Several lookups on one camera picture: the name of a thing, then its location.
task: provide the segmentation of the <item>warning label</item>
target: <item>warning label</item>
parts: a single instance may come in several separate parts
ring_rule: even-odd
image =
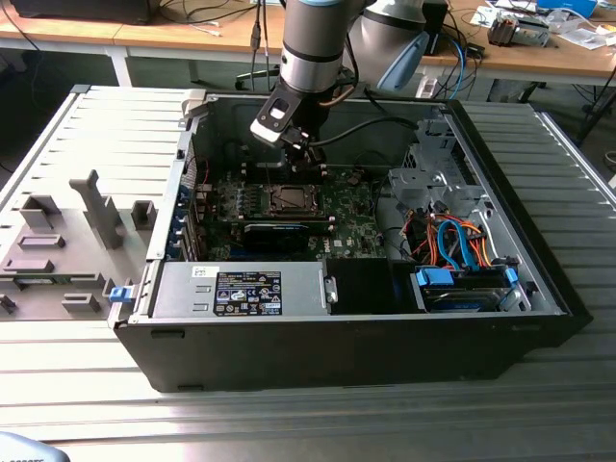
[[[219,272],[216,280],[217,316],[282,315],[279,271]]]

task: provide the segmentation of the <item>black cable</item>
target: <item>black cable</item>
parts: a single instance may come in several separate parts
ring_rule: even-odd
[[[577,91],[577,94],[579,94],[582,98],[584,98],[585,101],[587,101],[590,104],[594,104],[595,103],[595,101],[593,101],[591,99],[588,99],[588,97],[579,90],[577,85],[572,85],[572,87],[574,88],[575,91]]]
[[[368,100],[372,103],[373,106],[375,106],[375,108],[382,113],[384,116],[388,116],[389,113],[387,112],[387,110],[385,108],[383,108],[380,104],[378,104],[378,101],[376,101],[372,94],[370,93],[370,91],[368,89],[364,89],[364,94],[366,95],[366,97],[368,98]]]
[[[462,44],[461,44],[461,43],[459,43],[459,42],[456,42],[456,43],[457,43],[457,44],[458,44],[458,45],[462,48]],[[436,92],[436,94],[435,94],[434,96],[432,96],[432,99],[436,99],[436,98],[438,98],[438,97],[439,97],[439,95],[441,94],[441,92],[442,92],[443,90],[445,91],[445,93],[443,94],[443,99],[446,99],[446,98],[447,98],[447,91],[448,91],[448,90],[449,90],[449,91],[452,91],[452,90],[450,90],[450,89],[449,89],[449,87],[448,87],[449,80],[451,80],[451,77],[453,76],[453,72],[455,72],[455,69],[456,69],[457,67],[459,67],[459,66],[461,65],[461,63],[462,63],[462,62],[460,61],[460,56],[459,56],[459,54],[456,52],[456,53],[455,53],[455,55],[456,55],[456,57],[457,57],[457,60],[458,60],[458,61],[456,62],[455,66],[451,68],[451,71],[449,72],[449,76],[448,76],[448,77],[447,77],[447,79],[445,80],[445,83],[444,83],[443,85],[441,85],[440,83],[438,83],[438,82],[437,82],[437,84],[440,86],[440,88],[439,88],[439,90]]]
[[[2,4],[2,11],[4,12],[4,16],[7,17],[7,19],[9,20],[9,22],[14,26],[15,29],[17,29],[17,31],[19,32],[19,34],[21,34],[21,36],[23,36],[26,40],[28,40],[28,42],[32,45],[32,47],[37,50],[39,53],[41,53],[40,48],[37,47],[37,45],[30,40],[30,38],[28,36],[26,36],[26,33],[23,32],[19,26],[17,26],[17,24],[15,24],[15,22],[12,20],[12,18],[9,16],[9,13],[7,12],[7,7],[4,4],[4,1],[0,1],[0,3]]]
[[[385,182],[389,178],[389,174],[385,175],[381,182],[378,185],[376,190],[376,199],[374,200],[374,208],[372,209],[372,215],[374,216],[374,221],[376,221],[376,211],[378,210],[378,200],[381,198],[381,194],[383,192],[383,187],[385,186]]]
[[[268,79],[268,91],[271,88],[270,85],[270,39],[268,38],[268,12],[266,11],[266,5],[268,0],[263,0],[263,30],[266,34],[266,77]]]
[[[251,10],[254,10],[255,8],[257,8],[257,6],[256,6],[256,5],[252,5],[252,6],[250,6],[250,7],[247,7],[247,8],[242,8],[242,9],[240,9],[240,10],[235,10],[235,11],[233,11],[233,12],[229,12],[229,13],[225,13],[225,14],[221,14],[221,15],[219,15],[219,16],[215,16],[215,17],[208,17],[207,19],[199,19],[199,20],[195,20],[195,21],[193,21],[193,20],[178,21],[178,20],[176,20],[176,19],[173,19],[172,17],[167,16],[167,15],[164,13],[164,11],[165,11],[164,9],[160,9],[160,10],[159,10],[159,13],[161,14],[161,16],[162,16],[164,19],[166,19],[166,20],[167,20],[167,21],[169,21],[169,22],[173,22],[173,23],[175,23],[175,24],[201,24],[201,23],[203,23],[203,22],[210,22],[210,21],[216,21],[216,20],[218,20],[218,19],[223,19],[223,18],[225,18],[225,17],[227,17],[227,16],[232,16],[232,15],[234,15],[234,14],[243,14],[243,13],[249,12],[249,11],[251,11]]]
[[[346,34],[345,44],[350,63],[353,66],[353,86],[357,88],[357,85],[359,85],[359,65],[357,65],[357,61],[355,60],[355,53],[353,52],[353,46],[350,43],[348,34]]]
[[[398,117],[395,115],[386,115],[384,117],[379,117],[379,118],[373,118],[371,120],[366,120],[365,122],[362,122],[358,125],[355,125],[352,128],[349,128],[348,130],[346,130],[345,132],[336,135],[335,137],[332,137],[328,140],[322,140],[322,141],[312,141],[309,142],[308,145],[310,147],[321,147],[321,146],[326,146],[328,144],[331,144],[333,142],[336,141],[340,141],[343,138],[348,137],[349,135],[352,135],[353,133],[357,132],[358,130],[361,130],[362,128],[366,128],[370,125],[374,125],[376,123],[382,123],[382,122],[396,122],[400,125],[404,125],[407,128],[410,128],[412,130],[417,130],[419,127],[417,126],[417,124],[415,122],[412,122],[411,120],[409,120],[408,118],[404,118],[404,117]]]
[[[614,78],[614,74],[616,74],[616,65],[614,65],[614,69],[612,70],[611,74],[609,74],[609,78],[607,79],[607,82],[605,82],[605,85],[603,85],[603,88],[601,89],[599,96],[597,96],[597,99],[595,100],[595,102],[593,103],[593,105],[590,107],[590,109],[588,110],[588,113],[586,114],[586,118],[584,119],[584,122],[588,120],[588,117],[593,114],[593,112],[595,111],[595,106],[597,106],[597,103],[601,100],[601,98],[603,97],[603,94],[605,93],[605,91],[607,90],[607,88],[609,87],[610,82],[612,81],[612,79]]]
[[[257,0],[257,15],[255,16],[252,33],[250,34],[250,49],[252,49],[252,58],[250,59],[250,85],[252,86],[252,91],[254,91],[254,64],[259,48],[261,48],[261,0]]]
[[[10,173],[11,175],[14,174],[14,171],[11,170],[10,168],[4,167],[2,164],[0,164],[0,168],[2,168],[3,170],[7,171],[8,173]]]
[[[199,7],[199,8],[195,8],[194,10],[190,10],[189,12],[186,12],[186,19],[189,20],[191,19],[191,17],[199,12],[206,12],[208,10],[216,10],[218,8],[222,8],[224,6],[226,6],[231,0],[224,0],[222,3],[218,4],[218,5],[214,5],[213,7]]]

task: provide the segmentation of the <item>blue clip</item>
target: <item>blue clip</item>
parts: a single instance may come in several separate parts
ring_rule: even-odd
[[[109,293],[109,301],[112,303],[132,303],[135,301],[134,291],[135,286],[115,286]]]
[[[417,272],[417,282],[422,286],[452,286],[451,271],[444,268],[421,268]]]
[[[518,273],[513,268],[507,268],[504,275],[509,279],[509,283],[514,286],[518,282]]]

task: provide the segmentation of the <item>desk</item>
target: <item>desk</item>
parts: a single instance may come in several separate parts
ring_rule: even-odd
[[[27,19],[19,17],[9,0],[7,11],[17,25],[33,39],[41,50],[74,53],[93,53],[110,56],[117,80],[130,86],[126,65],[128,57],[167,58],[195,61],[249,62],[249,38],[254,12],[224,18],[220,21],[221,37],[214,37],[188,25],[169,23],[160,16],[149,26],[122,25],[109,22],[71,21],[60,19]],[[215,10],[227,13],[245,8],[245,3]],[[481,0],[452,0],[453,15],[460,30],[471,41],[486,47],[485,59],[477,72],[481,78],[541,81],[566,84],[603,85],[616,65],[614,52],[606,47],[588,51],[566,40],[552,37],[547,48],[526,46],[495,47],[488,44],[487,29],[463,21]],[[615,12],[603,10],[595,21],[616,20]],[[271,61],[278,62],[281,51],[284,12],[280,7],[268,7],[269,44]],[[14,26],[0,13],[0,48],[32,49]],[[264,61],[263,54],[257,62]],[[449,72],[456,57],[444,49],[438,56],[424,57],[420,73],[438,77]]]

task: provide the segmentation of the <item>cable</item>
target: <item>cable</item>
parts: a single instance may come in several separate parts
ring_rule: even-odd
[[[266,76],[268,78],[268,91],[271,89],[270,85],[270,39],[268,38],[268,13],[266,11],[266,5],[268,4],[268,0],[263,0],[263,29],[265,31],[266,38]]]
[[[3,170],[7,171],[10,174],[14,174],[14,170],[11,170],[8,167],[4,167],[2,164],[0,164],[0,168],[2,168]]]
[[[9,16],[9,13],[7,12],[7,7],[6,7],[6,6],[5,6],[5,4],[4,4],[4,0],[1,0],[1,1],[0,1],[0,4],[2,4],[2,11],[4,12],[4,16],[6,16],[6,17],[7,17],[7,19],[9,20],[9,22],[13,25],[13,27],[14,27],[15,29],[17,29],[17,31],[19,32],[19,34],[21,34],[21,35],[22,35],[22,36],[23,36],[26,40],[28,40],[28,42],[32,45],[32,47],[40,53],[40,52],[41,52],[41,51],[40,51],[40,48],[38,48],[38,47],[37,47],[37,45],[36,45],[33,41],[31,41],[31,40],[30,40],[30,38],[29,38],[28,36],[26,36],[26,33],[25,33],[25,32],[23,32],[23,31],[19,28],[19,26],[18,26],[17,24],[15,24],[15,22],[13,21],[13,19]]]
[[[616,166],[616,158],[614,158],[613,156],[616,155],[616,151],[607,151],[603,157],[605,158],[605,161],[612,165],[612,166]]]
[[[357,65],[357,61],[355,61],[355,54],[353,53],[353,47],[350,44],[350,37],[346,34],[345,40],[346,51],[348,52],[348,57],[350,58],[351,64],[353,66],[353,84],[341,94],[339,94],[336,98],[331,101],[322,101],[319,103],[319,106],[322,108],[332,108],[337,104],[342,103],[349,96],[353,94],[355,89],[357,89],[357,85],[359,84],[359,66]]]
[[[254,91],[254,63],[257,57],[257,51],[261,48],[261,0],[257,0],[257,15],[254,19],[254,25],[252,26],[252,33],[250,34],[250,48],[252,49],[252,58],[250,60],[250,85],[252,91]]]
[[[368,89],[364,89],[364,94],[366,95],[366,97],[368,98],[368,100],[371,102],[371,104],[372,104],[373,106],[375,106],[375,108],[376,108],[376,109],[377,109],[380,113],[382,113],[384,116],[388,116],[388,115],[389,115],[389,113],[387,112],[387,110],[386,110],[385,108],[383,108],[383,107],[382,107],[382,106],[378,103],[378,101],[376,101],[376,100],[374,99],[374,97],[371,95],[371,93],[369,92],[369,90],[368,90]]]
[[[159,13],[160,13],[160,15],[161,15],[164,19],[166,19],[167,21],[173,22],[173,23],[175,23],[175,24],[202,24],[202,23],[204,23],[204,22],[212,22],[212,21],[216,21],[216,20],[218,20],[218,19],[223,19],[223,18],[225,18],[225,17],[227,17],[227,16],[232,16],[232,15],[234,15],[234,14],[244,14],[244,13],[246,13],[246,12],[249,12],[249,11],[251,11],[251,10],[254,10],[255,8],[257,8],[257,6],[256,6],[256,5],[251,5],[250,7],[247,7],[247,8],[242,8],[242,9],[240,9],[240,10],[235,10],[235,11],[233,11],[233,12],[229,12],[229,13],[221,14],[221,15],[219,15],[219,16],[209,17],[209,18],[207,18],[207,19],[199,19],[199,20],[195,20],[195,21],[190,20],[190,19],[187,19],[187,20],[185,20],[185,21],[178,21],[178,20],[176,20],[176,19],[173,19],[172,17],[167,16],[167,15],[165,14],[165,10],[164,10],[164,9],[159,9]]]
[[[202,185],[205,185],[208,182],[208,178],[210,178],[210,161],[205,160],[205,178],[203,178]]]
[[[447,219],[443,221],[441,225],[439,226],[439,232],[437,235],[439,253],[445,260],[451,263],[451,265],[456,270],[460,270],[460,266],[457,264],[457,262],[453,260],[451,257],[449,257],[449,255],[445,251],[444,236],[445,236],[445,230],[447,229],[447,226],[449,224],[452,224],[455,227],[456,231],[458,232],[458,239],[460,240],[460,251],[462,252],[462,258],[464,259],[464,263],[466,264],[467,267],[470,267],[472,270],[475,270],[475,271],[479,270],[479,266],[475,263],[475,260],[473,260],[473,255],[471,255],[471,252],[469,252],[469,248],[467,247],[466,233],[464,232],[462,225],[460,225],[460,223],[458,223],[457,221],[454,221],[452,219]]]
[[[590,109],[588,110],[588,113],[586,114],[586,118],[585,120],[588,119],[588,117],[593,113],[593,111],[595,110],[595,106],[597,106],[597,103],[599,102],[599,100],[601,100],[601,98],[603,97],[603,94],[605,93],[605,91],[607,90],[607,88],[609,87],[610,82],[612,81],[612,79],[614,78],[614,74],[616,74],[616,65],[614,65],[614,69],[612,70],[611,74],[609,74],[609,78],[607,79],[607,82],[605,82],[605,85],[603,85],[603,88],[601,89],[601,91],[599,92],[599,96],[597,96],[597,100],[593,103],[593,105],[590,107]]]
[[[590,104],[594,104],[595,101],[588,99],[588,96],[586,96],[584,93],[582,93],[577,85],[572,85],[572,87],[574,88],[574,90],[577,92],[577,94],[579,94],[582,98],[584,98],[585,101],[587,101]]]
[[[308,145],[310,147],[326,146],[326,145],[331,144],[333,142],[342,140],[343,138],[346,138],[349,135],[352,135],[353,133],[361,130],[362,128],[366,128],[369,125],[374,125],[376,123],[382,123],[382,122],[396,122],[396,123],[399,123],[400,125],[404,125],[405,127],[410,128],[412,130],[417,130],[419,128],[415,122],[412,122],[408,118],[398,117],[398,116],[395,116],[395,115],[386,115],[384,117],[373,118],[371,120],[367,120],[367,121],[362,122],[362,123],[360,123],[358,125],[355,125],[354,127],[349,128],[345,132],[343,132],[343,133],[341,133],[339,135],[336,135],[335,137],[332,137],[332,138],[330,138],[328,140],[311,141],[311,142],[308,143]]]
[[[464,63],[464,53],[462,52],[462,48],[460,47],[458,42],[455,41],[450,36],[447,36],[447,38],[457,48],[458,54],[460,55],[460,66],[461,67],[460,67],[460,76],[458,77],[458,84],[455,86],[455,90],[453,91],[453,94],[449,97],[449,99],[453,99],[455,97],[455,95],[458,93],[458,91],[460,90],[460,85],[462,85],[462,79],[464,78],[464,65],[465,65],[465,63]]]

